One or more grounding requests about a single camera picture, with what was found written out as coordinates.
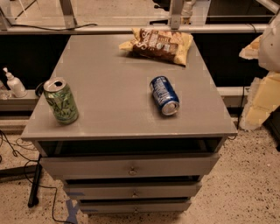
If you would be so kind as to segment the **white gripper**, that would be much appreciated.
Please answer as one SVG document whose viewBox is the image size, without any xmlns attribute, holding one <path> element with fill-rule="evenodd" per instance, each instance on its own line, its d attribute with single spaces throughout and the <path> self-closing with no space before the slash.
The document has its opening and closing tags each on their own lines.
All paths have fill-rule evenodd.
<svg viewBox="0 0 280 224">
<path fill-rule="evenodd" d="M 256 130 L 280 106 L 280 13 L 272 19 L 262 36 L 241 49 L 239 56 L 245 60 L 258 59 L 260 67 L 271 71 L 262 79 L 254 78 L 241 114 L 240 127 Z"/>
</svg>

